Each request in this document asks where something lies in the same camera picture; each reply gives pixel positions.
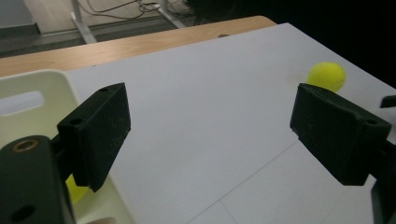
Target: table surface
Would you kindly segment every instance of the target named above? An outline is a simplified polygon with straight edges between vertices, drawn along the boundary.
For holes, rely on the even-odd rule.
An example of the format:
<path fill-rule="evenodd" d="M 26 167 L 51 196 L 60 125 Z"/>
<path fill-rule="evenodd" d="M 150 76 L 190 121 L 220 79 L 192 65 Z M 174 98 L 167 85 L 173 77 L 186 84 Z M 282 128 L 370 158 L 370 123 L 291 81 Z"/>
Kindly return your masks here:
<path fill-rule="evenodd" d="M 244 27 L 249 20 L 268 21 L 257 17 L 237 22 Z M 212 31 L 210 41 L 189 42 L 188 36 L 208 32 L 188 32 L 140 53 L 133 45 L 134 54 L 120 53 L 119 58 L 111 55 L 125 52 L 124 45 L 113 51 L 93 48 L 85 63 L 74 56 L 86 52 L 74 48 L 61 50 L 68 59 L 51 59 L 52 54 L 36 61 L 42 68 L 67 70 L 80 100 L 106 85 L 126 84 L 132 130 L 110 176 L 134 222 L 372 223 L 374 180 L 369 178 L 364 187 L 339 184 L 298 142 L 289 127 L 290 115 L 298 84 L 318 62 L 343 65 L 347 80 L 338 93 L 390 122 L 394 113 L 378 103 L 396 91 L 289 24 L 224 38 L 217 36 L 232 33 Z M 173 48 L 180 46 L 178 38 L 186 46 Z M 115 62 L 95 61 L 102 60 L 96 58 L 102 56 L 99 52 Z M 61 63 L 69 67 L 54 66 Z M 395 135 L 393 130 L 389 140 Z"/>
<path fill-rule="evenodd" d="M 236 35 L 273 25 L 276 25 L 273 21 L 263 16 L 256 16 L 8 57 L 0 59 L 0 77 L 49 68 L 67 71 L 215 39 L 220 35 Z"/>

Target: cable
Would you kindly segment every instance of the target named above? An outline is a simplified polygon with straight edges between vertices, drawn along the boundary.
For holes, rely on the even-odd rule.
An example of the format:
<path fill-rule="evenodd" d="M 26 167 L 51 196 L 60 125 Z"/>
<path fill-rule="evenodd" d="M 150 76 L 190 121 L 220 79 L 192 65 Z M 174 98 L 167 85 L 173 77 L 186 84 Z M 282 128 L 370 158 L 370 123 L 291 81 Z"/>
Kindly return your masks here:
<path fill-rule="evenodd" d="M 141 12 L 151 12 L 158 10 L 161 5 L 158 3 L 142 3 L 142 0 L 137 0 L 139 2 L 139 10 Z"/>
<path fill-rule="evenodd" d="M 92 15 L 92 16 L 102 16 L 102 17 L 110 17 L 110 18 L 115 18 L 115 19 L 120 19 L 120 20 L 126 20 L 126 21 L 130 21 L 130 20 L 134 20 L 137 19 L 141 16 L 143 16 L 145 14 L 145 12 L 141 12 L 139 15 L 135 16 L 135 17 L 118 17 L 118 16 L 113 16 L 113 15 L 109 15 L 109 14 L 102 14 L 102 13 L 91 13 L 87 8 L 85 8 L 80 2 L 78 2 L 79 7 L 81 7 L 82 10 L 84 10 L 86 13 Z"/>
<path fill-rule="evenodd" d="M 96 9 L 93 8 L 92 3 L 91 3 L 91 0 L 87 0 L 88 7 L 90 7 L 90 9 L 91 9 L 93 12 L 96 12 L 96 13 L 108 12 L 108 11 L 117 9 L 117 8 L 119 8 L 119 7 L 125 7 L 125 6 L 130 5 L 130 4 L 132 4 L 132 3 L 135 3 L 135 2 L 138 2 L 138 0 L 134 0 L 134 1 L 131 1 L 131 2 L 127 2 L 127 3 L 125 3 L 125 4 L 122 4 L 122 5 L 119 5 L 119 6 L 116 6 L 116 7 L 111 7 L 111 8 L 105 9 L 105 10 L 96 10 Z"/>

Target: screw hole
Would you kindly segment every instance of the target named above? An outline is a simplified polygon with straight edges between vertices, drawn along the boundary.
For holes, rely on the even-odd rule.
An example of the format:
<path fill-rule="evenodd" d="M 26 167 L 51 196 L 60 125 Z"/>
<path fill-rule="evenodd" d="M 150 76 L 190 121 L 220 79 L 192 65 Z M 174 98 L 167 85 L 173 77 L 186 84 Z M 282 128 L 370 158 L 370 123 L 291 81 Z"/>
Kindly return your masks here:
<path fill-rule="evenodd" d="M 82 122 L 82 119 L 72 119 L 72 120 L 70 120 L 70 124 L 71 125 L 77 125 L 77 124 L 80 124 Z"/>
<path fill-rule="evenodd" d="M 20 222 L 24 221 L 28 217 L 30 217 L 35 212 L 35 208 L 32 205 L 26 205 L 17 212 L 14 213 L 11 217 L 12 222 Z"/>

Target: floor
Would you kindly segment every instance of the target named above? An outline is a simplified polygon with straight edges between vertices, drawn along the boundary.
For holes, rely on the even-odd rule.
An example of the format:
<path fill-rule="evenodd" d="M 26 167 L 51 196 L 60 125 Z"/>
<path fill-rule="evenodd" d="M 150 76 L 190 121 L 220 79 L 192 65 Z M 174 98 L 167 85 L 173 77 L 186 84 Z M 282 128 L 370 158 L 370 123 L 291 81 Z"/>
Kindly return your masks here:
<path fill-rule="evenodd" d="M 88 11 L 88 0 L 79 1 Z M 148 4 L 161 2 L 161 0 L 142 2 Z M 157 11 L 149 11 L 150 5 L 146 7 L 147 12 L 142 12 L 139 10 L 139 4 L 128 4 L 127 0 L 91 0 L 90 3 L 96 11 L 127 4 L 116 10 L 96 14 L 123 18 L 141 15 L 133 20 L 121 20 L 108 16 L 89 15 L 82 9 L 83 19 L 90 26 L 98 42 L 176 29 Z M 71 19 L 73 10 L 70 1 L 25 0 L 25 4 L 35 18 L 36 27 L 20 27 L 13 29 L 12 32 L 3 33 L 0 30 L 0 58 L 85 44 Z M 195 18 L 192 10 L 183 0 L 170 0 L 168 8 L 186 26 L 194 25 Z"/>

